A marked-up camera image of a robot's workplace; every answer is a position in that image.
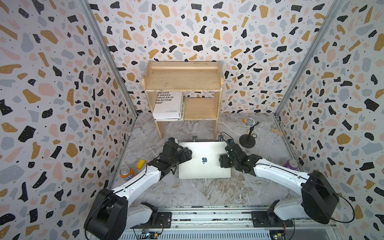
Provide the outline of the silver laptop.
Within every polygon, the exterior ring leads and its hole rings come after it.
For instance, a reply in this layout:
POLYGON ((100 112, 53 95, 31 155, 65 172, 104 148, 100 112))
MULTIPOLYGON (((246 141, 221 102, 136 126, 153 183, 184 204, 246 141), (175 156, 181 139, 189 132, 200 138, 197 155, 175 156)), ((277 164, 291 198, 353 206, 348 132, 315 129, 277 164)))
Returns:
POLYGON ((225 142, 188 142, 179 145, 192 151, 192 159, 178 166, 180 179, 231 177, 231 169, 221 168, 219 161, 219 157, 227 153, 225 142))

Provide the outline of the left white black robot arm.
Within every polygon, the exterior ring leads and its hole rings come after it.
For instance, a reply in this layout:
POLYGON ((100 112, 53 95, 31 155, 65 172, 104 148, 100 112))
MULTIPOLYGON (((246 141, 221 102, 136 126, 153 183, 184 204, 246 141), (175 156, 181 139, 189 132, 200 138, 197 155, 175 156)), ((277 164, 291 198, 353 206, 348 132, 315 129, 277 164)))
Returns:
POLYGON ((159 222, 158 208, 147 202, 132 203, 176 167, 192 159, 193 152, 169 138, 163 151, 146 164, 145 169, 125 184, 98 192, 85 220, 85 233, 100 240, 117 240, 126 229, 154 227, 159 222))

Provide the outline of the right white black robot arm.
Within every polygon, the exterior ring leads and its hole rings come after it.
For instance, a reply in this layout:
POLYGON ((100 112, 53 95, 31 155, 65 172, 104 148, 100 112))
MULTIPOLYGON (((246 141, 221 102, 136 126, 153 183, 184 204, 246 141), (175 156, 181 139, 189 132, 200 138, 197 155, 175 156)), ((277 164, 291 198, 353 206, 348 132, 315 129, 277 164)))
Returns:
POLYGON ((234 168, 244 174, 271 180, 299 195, 293 200, 276 200, 271 204, 266 212, 270 225, 296 218, 310 218, 320 224, 330 222, 340 198, 322 173, 298 172, 260 156, 247 155, 235 143, 228 144, 225 150, 226 153, 219 156, 221 168, 234 168))

